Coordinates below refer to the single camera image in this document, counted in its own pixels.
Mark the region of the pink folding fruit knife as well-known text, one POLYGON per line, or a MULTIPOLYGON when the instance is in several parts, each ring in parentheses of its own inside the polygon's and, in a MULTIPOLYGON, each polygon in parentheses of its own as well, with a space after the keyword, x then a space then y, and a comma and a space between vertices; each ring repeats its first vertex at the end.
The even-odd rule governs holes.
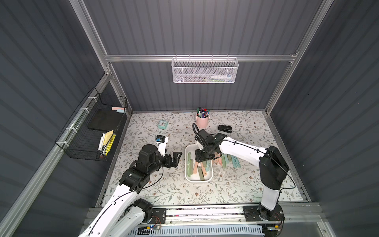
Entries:
POLYGON ((223 162, 222 162, 222 154, 219 154, 219 157, 218 157, 218 163, 220 166, 223 165, 223 162))

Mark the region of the white oval storage box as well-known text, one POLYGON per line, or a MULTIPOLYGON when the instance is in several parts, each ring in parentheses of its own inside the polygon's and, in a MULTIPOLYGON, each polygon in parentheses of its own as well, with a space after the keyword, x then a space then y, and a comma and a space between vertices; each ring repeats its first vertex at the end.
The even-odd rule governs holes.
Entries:
POLYGON ((185 148, 185 178, 191 183, 206 183, 210 182, 214 177, 213 165, 211 161, 198 163, 202 168, 204 174, 204 181, 200 181, 199 173, 193 174, 195 161, 195 150, 198 149, 197 145, 188 145, 185 148))

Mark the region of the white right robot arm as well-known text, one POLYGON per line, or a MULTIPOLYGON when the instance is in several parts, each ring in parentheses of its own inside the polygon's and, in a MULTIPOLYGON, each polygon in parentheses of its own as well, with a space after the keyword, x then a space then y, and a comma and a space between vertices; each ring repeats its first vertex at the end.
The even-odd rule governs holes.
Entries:
POLYGON ((285 159, 275 146, 260 148, 239 142, 231 137, 217 133, 209 134, 204 129, 199 129, 196 123, 192 124, 194 137, 198 145, 195 150, 195 160, 203 163, 216 160, 220 155, 230 155, 240 158, 259 168, 260 179, 263 184, 263 195, 258 206, 251 211, 263 221, 284 221, 282 207, 279 205, 279 197, 285 189, 283 181, 289 178, 290 168, 285 159))

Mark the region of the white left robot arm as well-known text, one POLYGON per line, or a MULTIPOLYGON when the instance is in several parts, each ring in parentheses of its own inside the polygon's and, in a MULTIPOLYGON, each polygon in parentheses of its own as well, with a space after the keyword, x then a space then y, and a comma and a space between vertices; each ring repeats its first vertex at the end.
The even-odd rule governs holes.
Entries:
POLYGON ((144 145, 138 159, 127 169, 105 207, 80 234, 81 237, 126 237, 140 224, 151 221, 153 205, 138 198, 151 174, 177 167, 182 152, 161 153, 155 145, 144 145))

